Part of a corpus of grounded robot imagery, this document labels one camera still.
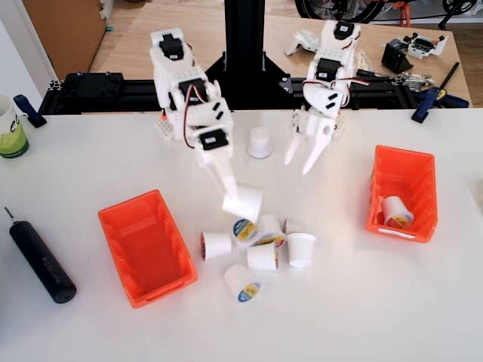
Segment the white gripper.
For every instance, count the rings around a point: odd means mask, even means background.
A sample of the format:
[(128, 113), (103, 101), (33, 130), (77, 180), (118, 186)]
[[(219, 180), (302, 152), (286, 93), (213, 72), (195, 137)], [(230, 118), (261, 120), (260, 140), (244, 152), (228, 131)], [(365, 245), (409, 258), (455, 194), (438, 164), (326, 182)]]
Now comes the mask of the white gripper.
[(285, 148), (285, 165), (290, 164), (305, 133), (311, 141), (309, 143), (309, 152), (303, 164), (302, 173), (308, 174), (314, 163), (318, 160), (320, 154), (330, 143), (334, 131), (335, 119), (326, 117), (321, 113), (309, 112), (307, 114), (307, 121), (302, 119), (299, 115), (292, 115), (291, 135)]
[(229, 160), (232, 157), (229, 133), (223, 127), (204, 127), (196, 130), (192, 138), (196, 157), (201, 164), (207, 165), (207, 172), (216, 186), (225, 195), (235, 197), (238, 186)]

